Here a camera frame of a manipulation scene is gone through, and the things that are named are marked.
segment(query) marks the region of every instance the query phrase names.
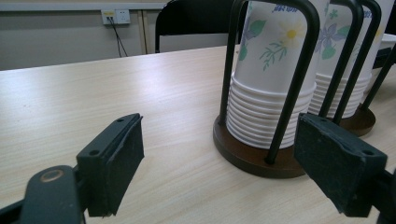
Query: chair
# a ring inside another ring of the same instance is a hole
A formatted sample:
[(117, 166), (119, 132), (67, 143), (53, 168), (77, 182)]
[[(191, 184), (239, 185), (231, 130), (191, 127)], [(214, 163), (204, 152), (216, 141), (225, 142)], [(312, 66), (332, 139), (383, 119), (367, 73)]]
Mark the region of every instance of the chair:
[[(228, 34), (233, 0), (172, 0), (157, 17), (155, 24), (155, 52), (160, 52), (161, 35)], [(248, 5), (239, 20), (239, 36)]]

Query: round wooden base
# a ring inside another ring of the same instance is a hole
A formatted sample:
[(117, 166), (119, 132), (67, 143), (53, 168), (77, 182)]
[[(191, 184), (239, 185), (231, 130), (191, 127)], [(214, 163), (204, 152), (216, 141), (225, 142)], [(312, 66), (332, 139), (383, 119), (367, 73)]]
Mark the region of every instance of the round wooden base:
[(345, 130), (363, 136), (373, 129), (375, 124), (375, 115), (370, 110), (361, 110), (361, 105), (356, 110), (355, 114), (347, 119), (341, 119), (340, 127)]
[(280, 149), (274, 164), (264, 161), (269, 150), (250, 147), (236, 140), (225, 125), (216, 118), (213, 139), (220, 154), (234, 166), (251, 173), (270, 178), (293, 178), (305, 175), (305, 171), (293, 157), (294, 147)]

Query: black cable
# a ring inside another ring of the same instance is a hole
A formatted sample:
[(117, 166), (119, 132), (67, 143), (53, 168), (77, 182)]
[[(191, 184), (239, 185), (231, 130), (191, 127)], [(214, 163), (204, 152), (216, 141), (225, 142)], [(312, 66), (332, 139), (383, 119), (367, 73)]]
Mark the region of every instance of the black cable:
[(128, 57), (128, 54), (126, 53), (125, 47), (123, 46), (122, 41), (121, 41), (121, 38), (120, 38), (120, 36), (119, 36), (119, 34), (118, 34), (118, 32), (117, 32), (116, 26), (114, 25), (113, 18), (110, 17), (110, 18), (107, 18), (107, 19), (110, 21), (110, 24), (111, 24), (111, 26), (113, 27), (114, 32), (116, 33), (117, 46), (118, 46), (118, 49), (119, 49), (120, 58), (122, 58), (121, 52), (120, 52), (120, 44), (121, 44), (122, 49), (123, 49), (123, 51), (124, 51), (124, 53), (125, 53), (125, 56)]

